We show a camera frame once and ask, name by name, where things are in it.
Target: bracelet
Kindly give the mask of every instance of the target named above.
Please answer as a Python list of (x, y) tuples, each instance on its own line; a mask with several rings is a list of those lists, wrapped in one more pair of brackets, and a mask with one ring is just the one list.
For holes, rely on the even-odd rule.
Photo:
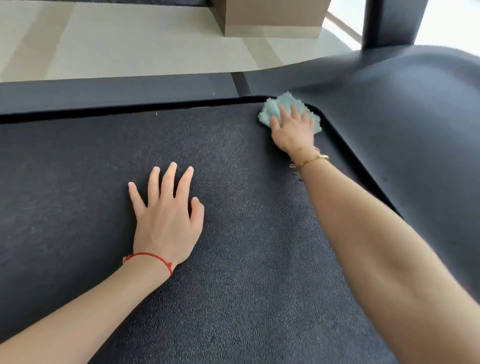
[(172, 263), (171, 262), (167, 262), (165, 259), (163, 259), (162, 257), (159, 257), (155, 254), (152, 254), (152, 253), (135, 253), (135, 254), (132, 254), (132, 255), (128, 255), (126, 257), (124, 257), (123, 259), (123, 262), (125, 263), (126, 261), (130, 260), (131, 258), (133, 258), (134, 256), (136, 255), (148, 255), (148, 256), (152, 256), (153, 258), (157, 258), (159, 259), (163, 264), (165, 264), (168, 268), (168, 271), (170, 272), (170, 276), (172, 276)]
[(317, 160), (317, 159), (326, 159), (326, 160), (330, 161), (330, 157), (329, 157), (329, 156), (326, 156), (326, 155), (324, 155), (324, 154), (319, 154), (319, 155), (317, 155), (317, 156), (314, 156), (314, 157), (311, 157), (311, 158), (307, 159), (306, 161), (304, 161), (303, 163), (299, 164), (298, 166), (295, 165), (294, 163), (292, 163), (292, 164), (290, 164), (290, 168), (296, 169), (297, 171), (299, 171), (300, 168), (302, 168), (305, 164), (310, 163), (310, 162), (312, 162), (312, 161), (314, 161), (314, 160)]

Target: black treadmill deck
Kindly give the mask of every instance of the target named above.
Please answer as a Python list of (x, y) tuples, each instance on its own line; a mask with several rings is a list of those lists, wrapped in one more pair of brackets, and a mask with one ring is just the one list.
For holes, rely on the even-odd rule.
[[(95, 286), (132, 248), (127, 193), (154, 165), (195, 168), (193, 254), (93, 363), (394, 363), (355, 303), (261, 104), (0, 126), (0, 341)], [(317, 145), (371, 180), (324, 122)]]

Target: person's left arm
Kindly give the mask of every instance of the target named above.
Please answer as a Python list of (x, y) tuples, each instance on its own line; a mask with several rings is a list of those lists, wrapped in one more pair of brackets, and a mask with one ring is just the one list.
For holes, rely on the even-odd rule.
[[(203, 227), (204, 207), (188, 195), (193, 169), (187, 169), (173, 197), (176, 164), (158, 186), (155, 167), (148, 183), (148, 207), (136, 186), (129, 192), (137, 216), (134, 253), (151, 253), (172, 263), (172, 269), (192, 252)], [(137, 255), (109, 278), (69, 304), (0, 345), (0, 363), (85, 364), (127, 315), (170, 276), (159, 259)]]

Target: light blue cloth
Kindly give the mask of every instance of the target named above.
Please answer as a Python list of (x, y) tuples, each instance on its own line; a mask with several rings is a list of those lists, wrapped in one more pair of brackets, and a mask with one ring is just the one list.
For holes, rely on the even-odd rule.
[(314, 118), (315, 122), (313, 123), (313, 133), (317, 134), (322, 131), (322, 128), (320, 127), (320, 117), (312, 113), (308, 108), (305, 106), (303, 102), (300, 100), (297, 100), (292, 96), (290, 92), (286, 92), (283, 95), (279, 96), (277, 99), (272, 99), (269, 98), (266, 102), (265, 105), (262, 109), (262, 112), (258, 115), (258, 120), (270, 127), (270, 118), (274, 115), (278, 117), (278, 121), (280, 122), (280, 125), (282, 125), (282, 118), (280, 116), (280, 109), (278, 108), (278, 105), (282, 105), (289, 113), (290, 113), (290, 106), (293, 104), (297, 107), (300, 115), (307, 110), (309, 113), (309, 119)]

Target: hand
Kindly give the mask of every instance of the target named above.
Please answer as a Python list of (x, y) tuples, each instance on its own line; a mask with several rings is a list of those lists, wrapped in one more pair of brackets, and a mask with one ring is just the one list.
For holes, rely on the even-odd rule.
[(282, 117), (282, 126), (276, 116), (270, 119), (272, 139), (276, 146), (286, 152), (296, 163), (297, 155), (318, 154), (313, 146), (313, 122), (309, 119), (308, 111), (300, 116), (295, 105), (291, 106), (291, 114), (282, 105), (278, 105)]
[(193, 168), (188, 167), (180, 179), (174, 198), (176, 170), (177, 164), (171, 163), (163, 176), (160, 193), (160, 168), (153, 168), (148, 181), (148, 207), (138, 194), (135, 184), (128, 184), (137, 216), (133, 252), (156, 254), (167, 262), (172, 262), (172, 270), (189, 257), (204, 224), (204, 206), (196, 197), (192, 198), (192, 217), (188, 216), (188, 195)]

